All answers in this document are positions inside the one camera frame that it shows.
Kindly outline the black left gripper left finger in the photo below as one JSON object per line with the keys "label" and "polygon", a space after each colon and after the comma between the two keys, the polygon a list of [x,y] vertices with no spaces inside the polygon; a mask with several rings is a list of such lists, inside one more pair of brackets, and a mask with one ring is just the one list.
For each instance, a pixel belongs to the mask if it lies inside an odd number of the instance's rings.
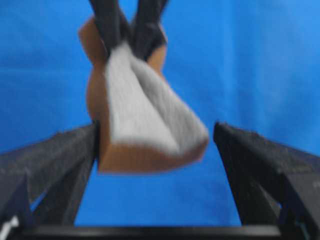
{"label": "black left gripper left finger", "polygon": [[97,121],[0,156],[0,237],[72,226],[98,154]]}

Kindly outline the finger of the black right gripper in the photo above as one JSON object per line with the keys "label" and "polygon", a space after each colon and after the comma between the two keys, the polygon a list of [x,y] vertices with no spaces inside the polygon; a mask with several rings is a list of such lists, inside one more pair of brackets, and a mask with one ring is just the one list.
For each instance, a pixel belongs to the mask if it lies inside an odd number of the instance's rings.
{"label": "finger of the black right gripper", "polygon": [[105,51],[111,51],[130,38],[130,25],[118,0],[90,0],[94,22]]}
{"label": "finger of the black right gripper", "polygon": [[167,44],[161,27],[166,0],[139,0],[131,22],[131,47],[137,58],[147,60],[157,48]]}

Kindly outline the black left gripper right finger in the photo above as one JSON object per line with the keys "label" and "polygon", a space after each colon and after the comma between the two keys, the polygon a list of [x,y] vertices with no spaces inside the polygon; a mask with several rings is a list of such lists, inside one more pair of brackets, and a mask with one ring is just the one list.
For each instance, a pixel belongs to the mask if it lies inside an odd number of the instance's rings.
{"label": "black left gripper right finger", "polygon": [[243,225],[273,225],[283,236],[320,237],[320,158],[256,132],[217,122],[213,141]]}

